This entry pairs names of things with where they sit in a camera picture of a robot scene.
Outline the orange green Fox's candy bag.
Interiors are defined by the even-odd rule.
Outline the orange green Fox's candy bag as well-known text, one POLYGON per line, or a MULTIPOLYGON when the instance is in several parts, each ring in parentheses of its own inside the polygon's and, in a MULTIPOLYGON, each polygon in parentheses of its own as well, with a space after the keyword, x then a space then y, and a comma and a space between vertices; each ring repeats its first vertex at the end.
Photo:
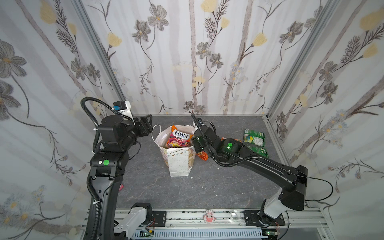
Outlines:
POLYGON ((193 136, 194 135, 192 134, 179 131, 178 128, 173 125, 171 127, 170 137, 167 140, 166 146, 168 148, 188 148, 193 136))

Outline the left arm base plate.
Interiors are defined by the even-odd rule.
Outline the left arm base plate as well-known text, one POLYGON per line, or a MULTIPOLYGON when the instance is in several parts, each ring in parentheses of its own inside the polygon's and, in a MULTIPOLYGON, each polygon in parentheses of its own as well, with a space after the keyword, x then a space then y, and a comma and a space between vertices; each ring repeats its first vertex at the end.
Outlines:
POLYGON ((140 224, 140 227, 165 227, 167 220, 166 211, 152 211, 151 216, 140 224))

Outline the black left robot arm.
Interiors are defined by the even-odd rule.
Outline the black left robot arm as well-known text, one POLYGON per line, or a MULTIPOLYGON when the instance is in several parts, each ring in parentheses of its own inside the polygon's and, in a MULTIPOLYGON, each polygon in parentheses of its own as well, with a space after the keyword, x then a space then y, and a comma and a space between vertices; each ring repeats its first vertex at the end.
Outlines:
POLYGON ((132 159, 129 149, 153 131, 153 117, 147 115, 133 118, 128 104, 117 101, 113 106, 93 98, 81 100, 81 107, 95 125, 93 157, 87 177, 87 189, 91 195, 90 212, 83 238, 85 240, 132 240, 137 228, 149 224, 152 207, 149 203, 138 203, 131 213, 118 224, 115 223, 117 198, 128 162, 132 159), (88 109, 88 101, 99 103, 112 111, 98 122, 88 109))

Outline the white cartoon paper bag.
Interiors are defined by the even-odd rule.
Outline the white cartoon paper bag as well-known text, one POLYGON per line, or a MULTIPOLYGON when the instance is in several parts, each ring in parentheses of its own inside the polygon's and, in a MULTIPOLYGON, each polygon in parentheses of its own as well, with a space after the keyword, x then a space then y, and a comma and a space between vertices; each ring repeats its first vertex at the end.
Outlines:
POLYGON ((187 177, 194 165, 196 151, 193 146, 166 148, 170 134, 171 127, 162 130, 161 125, 155 125, 151 137, 162 154, 163 160, 169 169, 170 177, 187 177))

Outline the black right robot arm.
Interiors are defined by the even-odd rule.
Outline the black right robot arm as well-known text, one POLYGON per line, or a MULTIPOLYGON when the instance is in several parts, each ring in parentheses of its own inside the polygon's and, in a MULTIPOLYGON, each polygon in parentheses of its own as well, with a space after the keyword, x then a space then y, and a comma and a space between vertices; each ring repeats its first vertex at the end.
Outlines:
POLYGON ((202 119, 191 115, 196 126, 192 143, 197 153, 205 152, 223 168, 240 166, 267 178, 280 188, 271 198, 264 200, 260 210, 252 217, 252 223, 267 228, 288 210, 303 211, 306 197, 308 169, 296 168, 266 158, 232 138, 221 139, 213 124, 207 126, 202 119))

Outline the orange red snack packet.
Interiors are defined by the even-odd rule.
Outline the orange red snack packet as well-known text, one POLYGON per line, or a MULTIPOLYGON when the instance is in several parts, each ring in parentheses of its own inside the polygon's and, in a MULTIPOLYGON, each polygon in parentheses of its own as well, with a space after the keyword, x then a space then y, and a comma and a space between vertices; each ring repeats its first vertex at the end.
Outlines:
POLYGON ((200 159, 204 160, 204 161, 207 161, 209 159, 209 156, 206 152, 204 151, 201 151, 199 153, 196 154, 200 159))

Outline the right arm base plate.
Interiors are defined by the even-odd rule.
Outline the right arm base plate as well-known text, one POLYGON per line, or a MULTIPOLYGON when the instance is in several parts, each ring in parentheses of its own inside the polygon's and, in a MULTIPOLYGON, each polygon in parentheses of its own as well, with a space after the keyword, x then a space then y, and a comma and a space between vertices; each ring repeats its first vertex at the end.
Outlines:
POLYGON ((260 211, 243 211, 243 214, 247 227, 268 228, 286 225, 282 214, 276 219, 272 219, 267 215, 261 216, 260 211))

